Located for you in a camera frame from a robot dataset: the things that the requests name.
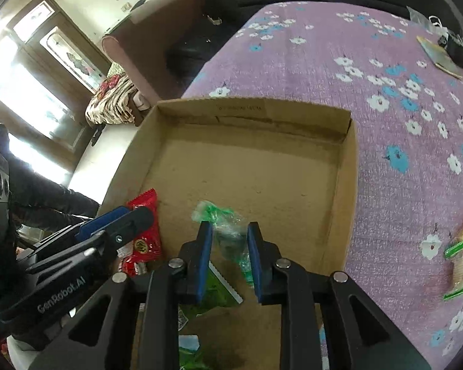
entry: light switch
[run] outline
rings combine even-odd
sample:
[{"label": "light switch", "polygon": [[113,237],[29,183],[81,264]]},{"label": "light switch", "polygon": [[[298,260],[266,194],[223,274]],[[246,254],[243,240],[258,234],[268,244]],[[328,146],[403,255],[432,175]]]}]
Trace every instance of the light switch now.
[{"label": "light switch", "polygon": [[127,12],[129,9],[132,8],[132,4],[130,3],[125,3],[123,6],[122,6],[122,11],[124,12]]}]

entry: green plastic bag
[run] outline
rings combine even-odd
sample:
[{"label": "green plastic bag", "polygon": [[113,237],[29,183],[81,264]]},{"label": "green plastic bag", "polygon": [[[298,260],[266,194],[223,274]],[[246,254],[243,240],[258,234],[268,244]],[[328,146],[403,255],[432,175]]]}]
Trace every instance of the green plastic bag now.
[{"label": "green plastic bag", "polygon": [[196,335],[179,335],[178,356],[180,370],[211,370],[204,364],[199,338]]},{"label": "green plastic bag", "polygon": [[[242,302],[243,298],[223,278],[213,263],[209,262],[206,291],[202,302],[199,305],[180,305],[180,309],[188,321],[203,315],[214,307],[233,307],[240,305]],[[185,320],[181,321],[180,319],[179,311],[179,324],[185,322]]]}]

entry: cardboard box flap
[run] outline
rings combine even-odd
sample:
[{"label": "cardboard box flap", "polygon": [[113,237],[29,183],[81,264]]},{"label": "cardboard box flap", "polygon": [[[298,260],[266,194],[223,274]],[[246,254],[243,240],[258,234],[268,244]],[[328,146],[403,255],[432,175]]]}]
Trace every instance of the cardboard box flap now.
[{"label": "cardboard box flap", "polygon": [[211,116],[266,119],[329,129],[346,134],[351,115],[347,110],[327,105],[272,98],[215,97],[195,100],[169,100],[157,105],[166,115],[175,117]]}]

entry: floral bedsheet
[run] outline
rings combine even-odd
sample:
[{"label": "floral bedsheet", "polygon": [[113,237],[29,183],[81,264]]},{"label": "floral bedsheet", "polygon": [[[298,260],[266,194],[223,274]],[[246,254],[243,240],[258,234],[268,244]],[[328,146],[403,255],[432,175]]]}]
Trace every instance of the floral bedsheet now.
[{"label": "floral bedsheet", "polygon": [[432,64],[418,35],[437,40],[379,10],[269,5],[184,97],[276,97],[352,112],[359,180],[346,271],[439,370],[463,344],[463,295],[442,300],[452,273],[443,250],[463,223],[463,81]]}]

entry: green snack package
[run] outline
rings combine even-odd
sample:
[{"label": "green snack package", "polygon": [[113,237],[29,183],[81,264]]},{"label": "green snack package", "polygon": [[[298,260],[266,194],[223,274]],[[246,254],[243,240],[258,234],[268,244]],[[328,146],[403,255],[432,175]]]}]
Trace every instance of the green snack package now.
[{"label": "green snack package", "polygon": [[178,336],[178,357],[180,370],[210,370],[202,360],[199,338],[196,335]]},{"label": "green snack package", "polygon": [[240,305],[242,302],[243,298],[223,278],[213,263],[209,262],[206,291],[202,302],[200,305],[180,305],[180,309],[183,317],[190,320],[203,315],[214,307],[233,307]]},{"label": "green snack package", "polygon": [[247,248],[247,221],[231,208],[220,208],[207,200],[198,203],[192,220],[213,224],[213,236],[221,254],[225,259],[237,263],[247,284],[254,286]]}]

